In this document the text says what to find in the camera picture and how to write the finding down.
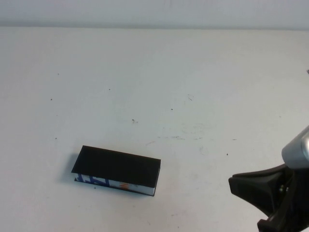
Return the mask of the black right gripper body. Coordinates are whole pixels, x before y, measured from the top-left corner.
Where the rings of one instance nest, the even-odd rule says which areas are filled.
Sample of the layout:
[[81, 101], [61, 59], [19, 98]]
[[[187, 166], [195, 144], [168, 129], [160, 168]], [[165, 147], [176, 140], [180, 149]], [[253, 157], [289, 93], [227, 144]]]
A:
[[309, 170], [287, 166], [257, 171], [267, 186], [267, 219], [257, 223], [260, 232], [301, 232], [309, 227]]

